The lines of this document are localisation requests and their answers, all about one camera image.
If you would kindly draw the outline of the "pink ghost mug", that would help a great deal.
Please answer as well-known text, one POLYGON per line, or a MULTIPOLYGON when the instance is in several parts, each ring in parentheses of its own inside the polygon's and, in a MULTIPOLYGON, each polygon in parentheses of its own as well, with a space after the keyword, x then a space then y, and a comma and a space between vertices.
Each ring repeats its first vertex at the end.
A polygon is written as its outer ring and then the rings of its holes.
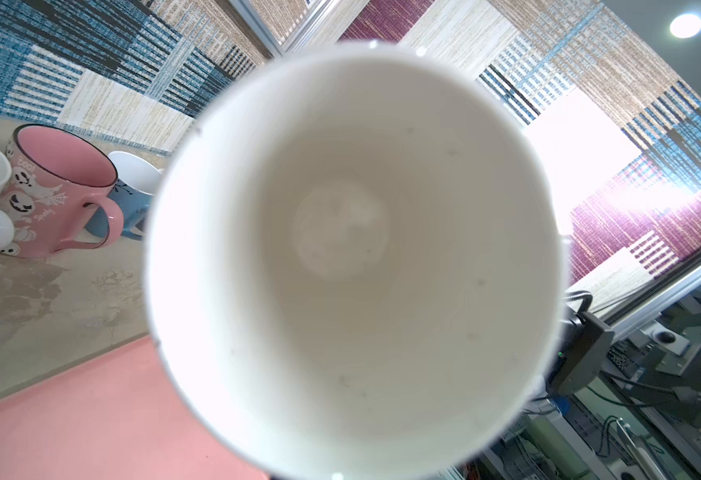
POLYGON ((40 124, 16 128, 0 151, 12 166, 0 210, 14 224, 14 240, 1 254, 44 258, 118 240, 124 214, 108 198, 118 171, 104 152, 70 132, 40 124), (96 244, 78 240, 98 210, 106 215, 106 236, 96 244))

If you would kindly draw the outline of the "blue ceramic mug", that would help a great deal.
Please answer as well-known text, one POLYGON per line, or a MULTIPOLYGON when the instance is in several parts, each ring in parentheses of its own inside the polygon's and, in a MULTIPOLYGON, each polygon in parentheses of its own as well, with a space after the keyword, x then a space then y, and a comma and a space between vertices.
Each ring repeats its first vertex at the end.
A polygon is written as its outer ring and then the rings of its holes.
POLYGON ((114 201, 124 214, 122 237, 142 241, 150 214, 150 204, 162 183, 162 170, 124 151, 110 152, 108 159, 118 171, 118 180, 108 198, 114 201))

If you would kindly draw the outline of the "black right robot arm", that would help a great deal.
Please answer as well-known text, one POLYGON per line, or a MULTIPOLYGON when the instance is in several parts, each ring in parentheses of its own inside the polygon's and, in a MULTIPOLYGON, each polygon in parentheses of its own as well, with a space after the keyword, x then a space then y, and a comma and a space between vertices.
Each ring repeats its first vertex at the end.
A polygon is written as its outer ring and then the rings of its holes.
POLYGON ((548 396, 571 395, 599 376, 616 332, 590 312, 593 300, 585 290, 565 295, 558 353, 546 377, 548 396))

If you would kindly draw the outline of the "pink plastic tray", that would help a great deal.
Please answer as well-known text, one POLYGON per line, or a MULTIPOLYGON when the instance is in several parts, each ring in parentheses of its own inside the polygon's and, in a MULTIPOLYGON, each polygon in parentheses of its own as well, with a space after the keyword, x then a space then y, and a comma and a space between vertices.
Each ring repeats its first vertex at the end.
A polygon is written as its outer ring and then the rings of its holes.
POLYGON ((0 479, 264 479, 192 416, 148 338, 0 400, 0 479))

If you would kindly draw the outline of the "light green mug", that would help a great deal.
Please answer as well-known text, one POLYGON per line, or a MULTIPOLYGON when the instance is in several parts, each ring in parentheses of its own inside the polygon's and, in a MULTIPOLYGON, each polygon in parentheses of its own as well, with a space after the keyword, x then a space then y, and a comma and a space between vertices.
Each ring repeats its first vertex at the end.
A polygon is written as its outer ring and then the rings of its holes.
POLYGON ((464 73, 355 41, 218 96, 150 210, 164 369, 282 479, 424 479, 485 450, 559 350, 568 247, 541 160, 464 73))

